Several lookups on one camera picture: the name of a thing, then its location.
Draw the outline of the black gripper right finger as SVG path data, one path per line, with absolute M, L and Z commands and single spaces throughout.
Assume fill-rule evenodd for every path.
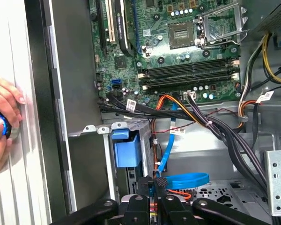
M 207 198 L 197 198 L 188 209 L 181 200 L 168 194 L 167 180 L 154 179 L 158 198 L 158 224 L 161 225 L 266 225 L 267 222 Z

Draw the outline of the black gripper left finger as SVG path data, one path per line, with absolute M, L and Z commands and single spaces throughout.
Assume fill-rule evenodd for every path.
M 101 199 L 55 222 L 53 225 L 148 225 L 153 179 L 140 178 L 138 192 L 125 195 L 118 203 Z

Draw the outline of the bare person hand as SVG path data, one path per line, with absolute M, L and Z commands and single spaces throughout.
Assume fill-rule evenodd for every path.
M 18 128 L 22 120 L 17 104 L 25 104 L 23 94 L 12 83 L 0 77 L 0 112 L 13 128 Z M 3 120 L 0 117 L 0 170 L 9 157 L 13 142 L 2 135 L 2 131 Z

